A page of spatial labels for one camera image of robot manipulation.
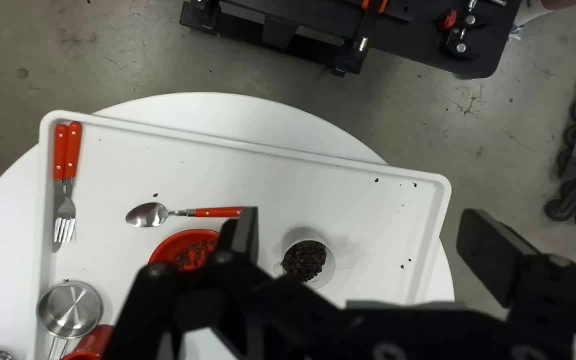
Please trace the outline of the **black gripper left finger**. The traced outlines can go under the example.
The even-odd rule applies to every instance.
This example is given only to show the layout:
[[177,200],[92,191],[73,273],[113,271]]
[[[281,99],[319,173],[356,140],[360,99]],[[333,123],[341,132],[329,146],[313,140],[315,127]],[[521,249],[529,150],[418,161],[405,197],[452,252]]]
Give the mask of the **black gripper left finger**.
[[260,225],[259,211],[245,208],[235,221],[222,226],[216,252],[211,257],[211,266],[231,265],[243,258],[250,265],[259,265],[260,258]]

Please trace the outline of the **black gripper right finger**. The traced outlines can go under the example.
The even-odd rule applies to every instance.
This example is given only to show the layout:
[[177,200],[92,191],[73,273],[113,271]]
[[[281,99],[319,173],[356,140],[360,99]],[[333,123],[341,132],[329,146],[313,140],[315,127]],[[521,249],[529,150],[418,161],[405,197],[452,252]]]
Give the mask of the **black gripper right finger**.
[[539,251],[485,211],[463,212],[457,251],[503,309],[512,306],[524,265]]

